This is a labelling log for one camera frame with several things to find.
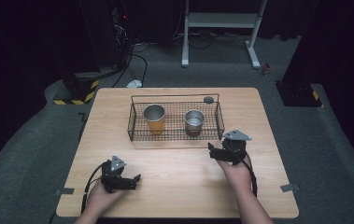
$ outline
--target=metal cup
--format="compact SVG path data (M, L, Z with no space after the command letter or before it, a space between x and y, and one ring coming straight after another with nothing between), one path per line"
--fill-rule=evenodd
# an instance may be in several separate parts
M204 114L200 110L190 110L185 115L185 131L190 137L200 135L204 122Z
M144 109L144 118L147 121L151 133L163 133L165 124L164 115L165 109L161 105L148 105Z

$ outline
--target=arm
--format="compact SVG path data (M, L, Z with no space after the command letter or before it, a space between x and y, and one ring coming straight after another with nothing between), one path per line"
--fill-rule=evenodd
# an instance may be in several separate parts
M245 162L249 164L248 157L245 158ZM226 161L217 161L217 163L222 168L234 191L241 222L244 224L274 223L252 193L251 179L247 167L242 162L236 165L230 165Z
M76 220L75 224L95 224L97 219L125 192L125 190L118 190L108 193L101 181L97 180L89 194L86 209Z

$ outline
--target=metal mesh basket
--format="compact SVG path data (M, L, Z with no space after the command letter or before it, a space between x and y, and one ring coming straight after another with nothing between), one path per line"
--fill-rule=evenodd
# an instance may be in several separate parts
M128 124L131 141L174 141L221 139L224 124L220 110L219 94L190 95L133 95ZM143 116L148 105L157 104L165 109L165 126L162 134L153 134ZM205 120L198 136L185 132L185 114L200 110Z

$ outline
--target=dark background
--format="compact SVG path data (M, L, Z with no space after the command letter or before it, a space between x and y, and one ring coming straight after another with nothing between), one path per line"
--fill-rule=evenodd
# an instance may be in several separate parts
M100 71L103 66L114 63L114 58L110 56L107 61L106 55L98 52L95 43L101 40L89 36L92 27L85 21L90 16L85 14L87 8L81 8L88 2L48 1L44 6L39 0L0 1L0 150L45 105L43 92L48 85L63 77L56 59L61 59L68 74ZM128 14L132 34L170 43L179 20L180 1L124 2L132 13ZM209 2L191 1L191 9L246 12L255 11L258 5L257 1L243 4L231 0L220 7ZM49 20L54 15L47 17L46 14L46 8L53 7L51 3L57 10L50 12L59 13L64 33L49 33L57 24ZM303 36L287 71L287 81L297 85L322 84L342 129L354 146L354 1L323 0L318 6L317 3L316 0L268 1L259 37ZM101 20L107 23L110 17L104 14ZM75 39L69 33L73 31L78 32L73 35ZM111 34L106 28L103 32ZM75 62L71 58L66 60L72 52L78 56Z

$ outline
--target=table top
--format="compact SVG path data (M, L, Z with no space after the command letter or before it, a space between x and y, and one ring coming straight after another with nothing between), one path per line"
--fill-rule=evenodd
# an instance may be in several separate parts
M221 140L131 141L127 133L132 95L219 94L225 132L249 135L247 152L258 182L258 199L270 217L293 218L299 210L288 185L275 138L254 88L100 89L65 183L73 194L62 194L60 217L78 217L84 188L94 169L116 155L127 162L122 177L141 174L105 217L239 217L224 174L209 158L207 143Z

